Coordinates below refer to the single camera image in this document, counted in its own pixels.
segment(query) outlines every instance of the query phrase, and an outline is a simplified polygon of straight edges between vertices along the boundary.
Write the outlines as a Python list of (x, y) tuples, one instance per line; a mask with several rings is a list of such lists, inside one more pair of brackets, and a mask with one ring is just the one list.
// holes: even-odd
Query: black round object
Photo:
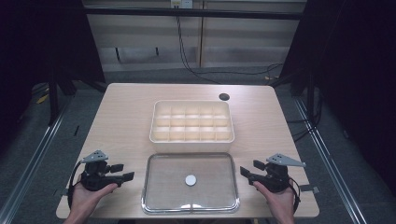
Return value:
[(219, 95), (219, 98), (222, 101), (228, 101), (228, 100), (230, 100), (230, 95), (227, 94), (227, 93), (222, 93), (222, 94)]

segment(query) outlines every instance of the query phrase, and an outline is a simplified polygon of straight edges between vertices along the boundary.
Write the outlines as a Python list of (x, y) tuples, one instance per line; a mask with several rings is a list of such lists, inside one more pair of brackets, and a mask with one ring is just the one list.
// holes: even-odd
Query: white plastic tray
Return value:
[(159, 101), (149, 139), (157, 152), (227, 152), (234, 140), (230, 108), (222, 101)]

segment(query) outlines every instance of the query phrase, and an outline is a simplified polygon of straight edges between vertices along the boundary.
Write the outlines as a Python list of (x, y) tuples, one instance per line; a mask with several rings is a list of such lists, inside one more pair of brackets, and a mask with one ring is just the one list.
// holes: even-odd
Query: black cable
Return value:
[(69, 181), (69, 188), (70, 188), (70, 186), (73, 186), (73, 180), (74, 180), (74, 177), (75, 177), (75, 175), (76, 175), (77, 168), (78, 168), (80, 165), (81, 165), (81, 161), (79, 161), (79, 162), (76, 164), (75, 168), (73, 169), (73, 173), (72, 173), (72, 176), (70, 177), (70, 181)]
[(205, 78), (205, 77), (200, 77), (198, 75), (207, 75), (207, 74), (237, 74), (237, 75), (246, 75), (246, 76), (257, 76), (260, 74), (265, 74), (268, 73), (269, 79), (267, 84), (270, 81), (270, 74), (269, 72), (276, 69), (277, 67), (283, 65), (283, 63), (273, 63), (270, 64), (267, 69), (265, 71), (261, 71), (261, 72), (257, 72), (257, 73), (241, 73), (241, 72), (231, 72), (231, 71), (218, 71), (218, 72), (196, 72), (193, 71), (189, 65), (189, 62), (187, 60), (187, 56), (186, 56), (186, 52), (184, 50), (184, 43), (183, 43), (183, 38), (182, 38), (182, 34), (181, 34), (181, 25), (180, 25), (180, 17), (177, 17), (177, 31), (178, 31), (178, 41), (179, 41), (179, 50), (180, 50), (180, 57), (181, 57), (181, 61), (183, 62), (184, 67), (190, 71), (191, 73), (193, 73), (196, 77), (210, 81), (210, 82), (214, 82), (217, 84), (220, 84), (219, 82), (209, 79), (209, 78)]
[(221, 84), (215, 80), (205, 78), (205, 77), (200, 77), (198, 76), (192, 69), (190, 68), (189, 62), (187, 60), (186, 52), (184, 50), (184, 44), (183, 44), (183, 38), (181, 37), (181, 28), (180, 28), (180, 17), (176, 17), (177, 19), (177, 31), (178, 31), (178, 42), (179, 42), (179, 50), (180, 50), (180, 57), (181, 61), (183, 62), (184, 67), (189, 70), (193, 75), (195, 75), (198, 78), (204, 79), (206, 81), (214, 82), (216, 84)]
[(316, 117), (318, 117), (318, 118), (317, 118), (316, 120), (313, 121), (313, 126), (312, 126), (310, 129), (308, 129), (308, 130), (306, 130), (306, 131), (304, 131), (304, 132), (302, 132), (302, 133), (296, 133), (296, 134), (293, 135), (293, 136), (295, 136), (295, 135), (302, 134), (301, 136), (299, 136), (298, 138), (296, 138), (296, 139), (293, 140), (294, 143), (300, 141), (300, 140), (301, 140), (302, 138), (304, 138), (308, 133), (310, 133), (311, 131), (315, 130), (315, 129), (318, 127), (318, 125), (319, 125), (319, 123), (320, 123), (320, 118), (321, 118), (322, 104), (323, 104), (323, 96), (322, 96), (321, 92), (319, 92), (319, 99), (318, 99), (318, 104), (317, 104), (317, 114), (314, 116), (314, 119), (315, 119)]
[(74, 188), (75, 188), (75, 185), (73, 185), (73, 180), (74, 180), (74, 177), (75, 177), (75, 175), (76, 175), (77, 168), (78, 168), (80, 165), (81, 165), (81, 161), (79, 161), (79, 162), (76, 164), (75, 168), (73, 169), (73, 173), (72, 173), (72, 175), (70, 176), (69, 189), (67, 190), (67, 203), (68, 203), (68, 205), (69, 205), (69, 208), (72, 207), (72, 202), (73, 202), (73, 193), (74, 193)]

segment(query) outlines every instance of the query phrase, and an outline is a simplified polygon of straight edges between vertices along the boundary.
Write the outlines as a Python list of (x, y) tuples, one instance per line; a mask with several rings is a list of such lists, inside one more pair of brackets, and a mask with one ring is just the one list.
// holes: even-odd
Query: wire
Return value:
[(181, 34), (181, 25), (180, 25), (180, 17), (177, 17), (177, 32), (178, 32), (178, 41), (179, 41), (179, 50), (180, 50), (180, 57), (181, 57), (181, 61), (183, 62), (184, 67), (190, 71), (191, 73), (193, 73), (196, 77), (210, 81), (210, 82), (214, 82), (217, 84), (221, 84), (215, 80), (209, 79), (209, 78), (205, 78), (205, 77), (201, 77), (198, 75), (207, 75), (207, 74), (237, 74), (237, 75), (245, 75), (245, 76), (257, 76), (257, 75), (261, 75), (261, 74), (268, 74), (268, 81), (266, 83), (266, 85), (269, 84), (269, 81), (271, 80), (271, 76), (270, 76), (270, 71), (276, 69), (277, 67), (283, 65), (283, 63), (273, 63), (270, 64), (267, 69), (265, 71), (261, 71), (261, 72), (256, 72), (256, 73), (242, 73), (242, 72), (232, 72), (232, 71), (218, 71), (218, 72), (197, 72), (197, 71), (193, 71), (189, 65), (189, 62), (187, 60), (187, 56), (186, 56), (186, 52), (184, 50), (184, 43), (183, 43), (183, 38), (182, 38), (182, 34)]
[(301, 140), (302, 138), (304, 138), (308, 133), (312, 132), (313, 130), (315, 130), (315, 129), (318, 127), (318, 125), (319, 125), (319, 123), (320, 123), (320, 118), (321, 118), (322, 104), (323, 104), (323, 96), (322, 96), (321, 92), (319, 92), (319, 100), (318, 100), (318, 104), (317, 104), (317, 114), (314, 116), (314, 119), (315, 119), (315, 120), (314, 120), (314, 123), (313, 123), (313, 127), (311, 127), (311, 128), (308, 129), (308, 130), (305, 130), (305, 131), (303, 131), (303, 132), (293, 134), (292, 136), (302, 134), (301, 136), (299, 136), (298, 138), (296, 138), (296, 139), (293, 140), (294, 143), (300, 141), (300, 140)]
[(81, 165), (81, 161), (79, 161), (79, 162), (76, 164), (76, 166), (75, 166), (75, 168), (74, 168), (74, 170), (73, 170), (72, 176), (70, 177), (69, 188), (70, 188), (70, 187), (73, 187), (73, 180), (74, 180), (74, 177), (75, 177), (75, 175), (76, 175), (77, 168), (78, 168), (80, 165)]

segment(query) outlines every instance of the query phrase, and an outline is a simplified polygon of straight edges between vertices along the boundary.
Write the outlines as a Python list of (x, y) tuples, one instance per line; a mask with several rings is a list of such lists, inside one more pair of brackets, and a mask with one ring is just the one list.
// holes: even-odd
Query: finger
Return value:
[(107, 194), (113, 192), (114, 189), (116, 189), (118, 187), (117, 184), (109, 184), (107, 186), (105, 186), (104, 188), (96, 191), (99, 197), (104, 197)]
[(265, 198), (268, 199), (268, 197), (271, 197), (270, 195), (272, 194), (270, 190), (268, 190), (268, 188), (266, 188), (262, 183), (258, 182), (258, 181), (254, 181), (253, 182), (253, 186), (256, 187), (256, 189), (262, 194), (264, 195)]

